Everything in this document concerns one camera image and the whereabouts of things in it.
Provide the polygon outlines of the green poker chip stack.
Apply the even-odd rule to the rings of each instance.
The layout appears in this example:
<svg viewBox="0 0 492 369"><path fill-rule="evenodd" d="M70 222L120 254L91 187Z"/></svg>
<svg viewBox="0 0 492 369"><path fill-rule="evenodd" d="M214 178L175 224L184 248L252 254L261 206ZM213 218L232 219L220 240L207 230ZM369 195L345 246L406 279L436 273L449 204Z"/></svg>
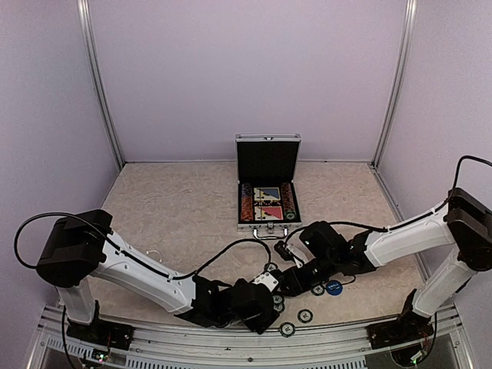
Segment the green poker chip stack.
<svg viewBox="0 0 492 369"><path fill-rule="evenodd" d="M294 209L290 209L285 212L284 216L287 220L293 221L297 217L297 212Z"/></svg>

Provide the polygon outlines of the aluminium poker set case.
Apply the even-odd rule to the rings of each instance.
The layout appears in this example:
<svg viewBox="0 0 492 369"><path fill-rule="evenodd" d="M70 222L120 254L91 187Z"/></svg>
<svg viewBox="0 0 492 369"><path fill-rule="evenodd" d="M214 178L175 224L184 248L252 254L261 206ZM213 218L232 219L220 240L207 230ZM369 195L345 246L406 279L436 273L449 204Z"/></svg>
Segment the aluminium poker set case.
<svg viewBox="0 0 492 369"><path fill-rule="evenodd" d="M284 239L302 225L301 212L294 187L294 175L301 146L299 134L237 134L235 136L238 183L238 230L250 231L262 241ZM297 217L289 221L241 221L241 185L249 183L253 189L253 205L284 206L282 197L277 202L256 202L254 188L279 188L290 183Z"/></svg>

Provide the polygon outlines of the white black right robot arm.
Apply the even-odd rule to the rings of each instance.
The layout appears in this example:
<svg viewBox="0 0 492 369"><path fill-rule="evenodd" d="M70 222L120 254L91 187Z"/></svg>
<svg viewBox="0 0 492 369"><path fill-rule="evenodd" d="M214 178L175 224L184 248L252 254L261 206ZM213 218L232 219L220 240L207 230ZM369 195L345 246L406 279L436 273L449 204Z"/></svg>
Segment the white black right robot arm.
<svg viewBox="0 0 492 369"><path fill-rule="evenodd" d="M491 269L491 210L456 185L443 202L399 224L365 225L351 240L335 226L335 221L316 221L297 229L313 259L279 273L279 292L295 297L339 273L357 276L410 254L450 247L425 285L409 293L396 319L368 327L373 347L432 335L437 330L433 316L437 309L475 274Z"/></svg>

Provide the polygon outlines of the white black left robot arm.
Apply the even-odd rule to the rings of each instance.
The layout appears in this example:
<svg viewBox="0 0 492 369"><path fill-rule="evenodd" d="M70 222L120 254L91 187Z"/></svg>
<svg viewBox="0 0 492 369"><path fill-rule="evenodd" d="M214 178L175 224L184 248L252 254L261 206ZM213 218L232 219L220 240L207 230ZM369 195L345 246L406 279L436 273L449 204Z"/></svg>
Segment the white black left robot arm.
<svg viewBox="0 0 492 369"><path fill-rule="evenodd" d="M263 270L253 281L233 285L210 281L198 271L182 274L142 254L111 229L112 216L101 209L80 214L37 214L24 221L18 241L33 221L57 220L36 264L20 260L56 287L71 324L93 342L102 341L108 326L99 318L99 303L92 297L88 278L117 284L157 304L169 314L200 327L224 327L233 322L264 333L280 316L275 308L278 280Z"/></svg>

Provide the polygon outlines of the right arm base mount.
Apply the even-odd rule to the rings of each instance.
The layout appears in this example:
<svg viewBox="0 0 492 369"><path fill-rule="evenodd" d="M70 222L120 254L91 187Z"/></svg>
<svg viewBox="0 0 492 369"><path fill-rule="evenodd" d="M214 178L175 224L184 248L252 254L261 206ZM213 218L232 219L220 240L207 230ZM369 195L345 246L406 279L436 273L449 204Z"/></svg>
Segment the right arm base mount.
<svg viewBox="0 0 492 369"><path fill-rule="evenodd" d="M398 320L371 324L367 327L367 334L373 350L402 344L407 340L404 327Z"/></svg>

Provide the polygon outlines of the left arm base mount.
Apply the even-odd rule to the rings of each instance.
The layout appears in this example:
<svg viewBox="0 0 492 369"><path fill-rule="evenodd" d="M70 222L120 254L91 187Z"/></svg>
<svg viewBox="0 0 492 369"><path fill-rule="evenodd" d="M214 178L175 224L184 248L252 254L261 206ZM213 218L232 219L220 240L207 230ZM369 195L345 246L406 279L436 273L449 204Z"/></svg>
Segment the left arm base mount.
<svg viewBox="0 0 492 369"><path fill-rule="evenodd" d="M128 351L135 329L128 324L96 320L89 325L69 321L69 337L92 344Z"/></svg>

